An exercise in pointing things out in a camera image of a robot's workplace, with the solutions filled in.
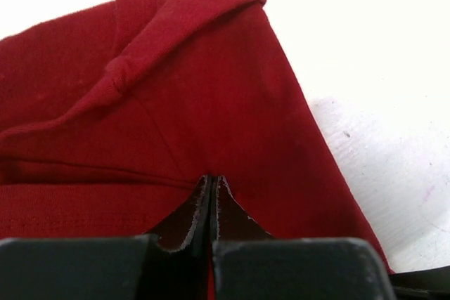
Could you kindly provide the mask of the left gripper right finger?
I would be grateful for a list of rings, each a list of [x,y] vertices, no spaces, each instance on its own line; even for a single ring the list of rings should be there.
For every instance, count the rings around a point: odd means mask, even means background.
[[[215,241],[260,241],[274,237],[235,200],[225,176],[214,178],[210,202],[210,235]]]

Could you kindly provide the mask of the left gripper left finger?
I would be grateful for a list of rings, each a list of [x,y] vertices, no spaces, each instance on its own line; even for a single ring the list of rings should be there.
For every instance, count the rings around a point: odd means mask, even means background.
[[[203,250],[208,238],[213,178],[201,176],[192,194],[146,233],[161,250],[169,253]]]

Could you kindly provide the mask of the dark red t-shirt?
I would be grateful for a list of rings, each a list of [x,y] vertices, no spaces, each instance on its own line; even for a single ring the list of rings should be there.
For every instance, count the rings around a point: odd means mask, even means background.
[[[140,233],[222,174],[282,238],[380,244],[266,0],[114,0],[1,41],[1,236]]]

